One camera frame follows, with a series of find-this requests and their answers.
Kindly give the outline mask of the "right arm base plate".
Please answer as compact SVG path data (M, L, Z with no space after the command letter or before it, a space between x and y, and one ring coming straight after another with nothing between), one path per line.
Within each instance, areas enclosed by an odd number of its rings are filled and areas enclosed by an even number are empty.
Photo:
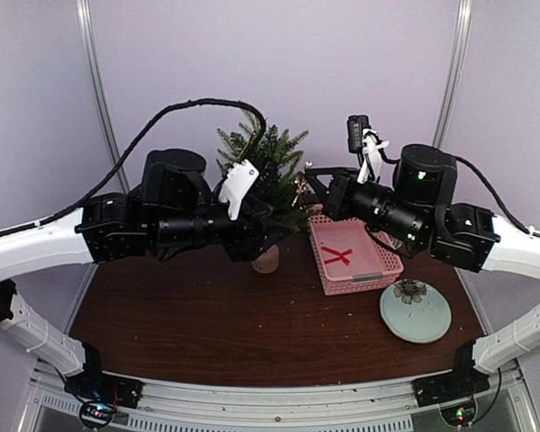
M420 408L468 398L491 387L489 376L473 368L418 378L412 386Z

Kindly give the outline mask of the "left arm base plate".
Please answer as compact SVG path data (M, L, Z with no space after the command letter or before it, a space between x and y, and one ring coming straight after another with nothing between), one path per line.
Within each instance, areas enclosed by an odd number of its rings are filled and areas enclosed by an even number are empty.
M65 391L80 401L98 401L119 408L136 409L144 387L140 380L100 371L62 377Z

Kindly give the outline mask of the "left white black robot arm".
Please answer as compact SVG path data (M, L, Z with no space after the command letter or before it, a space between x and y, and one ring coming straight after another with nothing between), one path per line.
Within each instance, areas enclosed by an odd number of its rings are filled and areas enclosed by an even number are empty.
M210 245L222 246L234 262L251 262L288 236L288 228L254 194L271 173L270 164L241 161L216 188L204 179L205 168L205 159L191 150L154 150L132 191L97 195L67 215L0 231L0 330L91 399L105 398L112 382L98 350L52 327L18 293L14 279L127 257L167 261Z

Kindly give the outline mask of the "red satin ribbon bow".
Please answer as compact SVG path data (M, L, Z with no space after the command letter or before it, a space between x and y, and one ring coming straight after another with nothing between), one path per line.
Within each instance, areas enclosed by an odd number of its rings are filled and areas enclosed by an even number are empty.
M321 250L327 254L330 254L330 257L324 258L323 263L327 265L335 264L337 262L341 262L345 266L350 265L350 259L349 256L353 254L353 249L348 248L343 251L335 250L331 247L322 247Z

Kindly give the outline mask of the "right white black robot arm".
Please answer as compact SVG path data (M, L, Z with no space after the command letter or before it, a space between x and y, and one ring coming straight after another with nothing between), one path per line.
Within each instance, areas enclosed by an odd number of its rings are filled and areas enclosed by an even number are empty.
M453 201L462 158L409 144L395 163L392 185L361 180L357 169L311 168L305 178L333 221L357 218L402 241L410 253L428 250L445 264L540 280L540 233L508 209L500 215Z

